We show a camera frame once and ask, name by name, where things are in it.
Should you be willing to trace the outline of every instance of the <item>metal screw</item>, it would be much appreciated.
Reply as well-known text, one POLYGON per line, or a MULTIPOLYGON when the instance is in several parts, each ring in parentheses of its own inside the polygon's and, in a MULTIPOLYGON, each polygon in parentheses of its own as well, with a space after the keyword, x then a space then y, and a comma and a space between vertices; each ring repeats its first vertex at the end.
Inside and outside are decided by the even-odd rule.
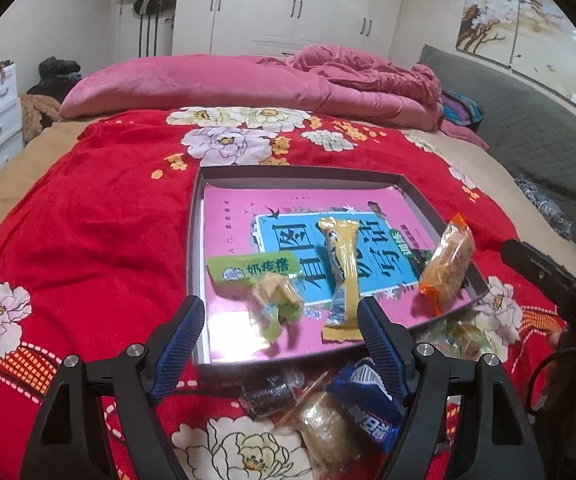
POLYGON ((143 351, 145 350, 145 348, 143 347, 142 344, 140 343, 136 343, 134 345, 130 345, 127 349, 126 349, 126 353, 130 356, 130 357, 139 357, 141 354, 143 354, 143 351))
POLYGON ((484 362, 488 366, 497 366, 499 364, 499 357, 494 354, 484 354, 484 362))
POLYGON ((424 357, 434 354, 434 347, 428 343, 419 343, 417 345, 417 352, 419 352, 424 357))
POLYGON ((66 357, 63 360, 63 365, 66 368, 72 368, 73 366, 77 366, 77 363, 79 362, 79 357, 77 357, 76 355, 69 355, 68 357, 66 357))

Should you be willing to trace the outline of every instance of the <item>pink book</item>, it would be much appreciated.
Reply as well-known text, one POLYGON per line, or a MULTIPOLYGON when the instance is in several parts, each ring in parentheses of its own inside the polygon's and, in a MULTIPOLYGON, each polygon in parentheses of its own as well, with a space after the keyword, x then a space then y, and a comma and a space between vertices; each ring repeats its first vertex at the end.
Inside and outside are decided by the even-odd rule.
MULTIPOLYGON (((316 227, 322 216, 359 222, 357 271, 363 296, 374 296, 391 321, 407 328, 433 318, 426 298, 417 291, 417 281, 440 235, 417 217, 399 188, 223 189, 206 185, 203 262, 223 254, 292 251, 302 267, 305 300, 302 319, 284 327, 277 342, 269 344, 250 316, 245 298, 218 296, 205 269, 202 297, 211 362, 294 359, 357 344, 327 343, 321 338, 335 288, 324 237, 316 227)), ((446 312, 474 299, 462 289, 446 312)))

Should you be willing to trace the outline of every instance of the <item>pillow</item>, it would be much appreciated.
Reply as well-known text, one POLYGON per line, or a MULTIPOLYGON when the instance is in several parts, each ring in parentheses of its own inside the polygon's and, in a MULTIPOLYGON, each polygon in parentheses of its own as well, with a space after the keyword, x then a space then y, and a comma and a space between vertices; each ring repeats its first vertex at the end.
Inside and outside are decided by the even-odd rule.
POLYGON ((561 207, 524 174, 515 177, 514 182, 532 205, 537 208, 537 211, 542 214, 550 227, 555 229, 555 232, 565 240, 570 240, 572 238, 572 222, 566 218, 561 207))

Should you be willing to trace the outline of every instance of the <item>red bedspread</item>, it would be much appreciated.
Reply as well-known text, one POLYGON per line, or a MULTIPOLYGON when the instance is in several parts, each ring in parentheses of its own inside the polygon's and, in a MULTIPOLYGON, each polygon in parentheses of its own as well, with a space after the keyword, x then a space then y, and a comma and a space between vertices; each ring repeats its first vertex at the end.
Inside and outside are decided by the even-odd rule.
MULTIPOLYGON (((231 163, 401 173, 444 219, 461 212, 491 286, 472 319, 524 394, 531 371, 550 352, 544 335, 560 320, 538 290, 501 262, 501 243, 516 236, 510 220, 465 186, 472 182, 431 145, 282 108, 126 112, 88 127, 0 227, 2 480, 18 477, 60 359, 73 352, 85 360, 116 355, 145 340, 179 306, 197 170, 231 163)), ((456 410, 449 413, 453 420, 456 410)), ((191 479, 312 479, 297 435, 270 437, 270 421, 243 416, 230 384, 204 384, 192 365, 159 415, 191 479), (255 449, 264 456, 261 465, 248 456, 255 449)), ((112 404, 106 418, 120 477, 133 479, 112 404)), ((436 459, 431 477, 445 462, 436 459)), ((366 464, 348 478, 372 479, 376 466, 366 464)))

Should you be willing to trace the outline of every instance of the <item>bird illustration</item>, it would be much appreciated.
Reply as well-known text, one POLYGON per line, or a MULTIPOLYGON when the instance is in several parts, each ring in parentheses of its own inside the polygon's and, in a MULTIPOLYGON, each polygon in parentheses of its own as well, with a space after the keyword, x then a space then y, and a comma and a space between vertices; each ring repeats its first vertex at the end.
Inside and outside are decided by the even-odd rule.
POLYGON ((377 215, 377 218, 381 220, 386 218, 386 215, 383 213, 382 208, 376 202, 369 202, 368 207, 373 213, 377 215))
POLYGON ((268 218, 279 218, 279 209, 277 211, 273 211, 268 206, 266 206, 266 209, 271 212, 270 215, 266 215, 268 218))

